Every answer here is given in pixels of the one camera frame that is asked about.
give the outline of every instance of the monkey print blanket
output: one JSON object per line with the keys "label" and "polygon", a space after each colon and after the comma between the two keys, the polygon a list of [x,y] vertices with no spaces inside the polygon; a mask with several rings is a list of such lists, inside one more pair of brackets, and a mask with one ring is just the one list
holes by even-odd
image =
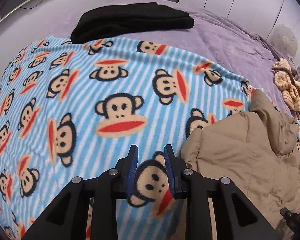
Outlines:
{"label": "monkey print blanket", "polygon": [[195,127],[247,111],[252,92],[242,76],[153,42],[30,44],[0,78],[0,225],[20,239],[73,177],[99,176],[135,144],[133,194],[116,203],[119,239],[169,238],[181,208],[164,146],[178,155]]}

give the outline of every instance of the silver bolt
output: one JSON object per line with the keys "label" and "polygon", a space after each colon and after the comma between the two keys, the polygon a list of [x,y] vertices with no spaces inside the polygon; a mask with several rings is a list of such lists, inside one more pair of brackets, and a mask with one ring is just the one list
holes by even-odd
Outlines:
{"label": "silver bolt", "polygon": [[118,170],[117,169],[110,169],[109,174],[110,175],[116,175],[116,174],[118,174]]}
{"label": "silver bolt", "polygon": [[223,184],[229,184],[229,183],[230,183],[230,179],[229,179],[228,177],[222,177],[222,178],[221,178],[221,182],[222,182]]}
{"label": "silver bolt", "polygon": [[191,175],[191,174],[193,173],[193,170],[191,170],[191,169],[184,169],[184,170],[183,170],[183,173],[184,173],[185,175]]}
{"label": "silver bolt", "polygon": [[78,184],[81,181],[81,178],[80,177],[74,177],[71,181],[74,184]]}

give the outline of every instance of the folded black clothing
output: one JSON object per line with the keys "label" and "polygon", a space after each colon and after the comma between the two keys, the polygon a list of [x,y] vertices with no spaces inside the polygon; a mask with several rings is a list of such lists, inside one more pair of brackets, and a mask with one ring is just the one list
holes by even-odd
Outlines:
{"label": "folded black clothing", "polygon": [[155,30],[188,29],[194,20],[187,12],[151,3],[110,5],[84,13],[71,33],[73,44]]}

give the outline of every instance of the triangular cutout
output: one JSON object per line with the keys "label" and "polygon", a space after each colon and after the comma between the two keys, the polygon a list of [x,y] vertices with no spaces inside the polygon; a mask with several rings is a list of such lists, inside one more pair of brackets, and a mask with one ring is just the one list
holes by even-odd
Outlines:
{"label": "triangular cutout", "polygon": [[242,202],[241,198],[236,194],[231,194],[235,213],[237,214],[238,222],[241,227],[254,224],[258,221],[252,211]]}
{"label": "triangular cutout", "polygon": [[56,205],[55,209],[48,215],[47,222],[61,226],[65,221],[70,199],[71,194],[66,194],[58,205]]}

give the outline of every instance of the purple fleece blanket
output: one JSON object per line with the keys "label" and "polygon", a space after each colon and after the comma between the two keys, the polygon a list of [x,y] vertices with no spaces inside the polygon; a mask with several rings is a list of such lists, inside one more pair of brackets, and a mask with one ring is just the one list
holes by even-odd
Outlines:
{"label": "purple fleece blanket", "polygon": [[271,51],[252,39],[242,27],[209,11],[165,0],[119,0],[111,4],[152,1],[189,12],[194,19],[194,27],[187,30],[129,33],[121,37],[153,41],[204,56],[227,70],[244,76],[253,87],[264,88],[280,111],[291,113],[273,81],[274,72],[271,68],[277,60]]}

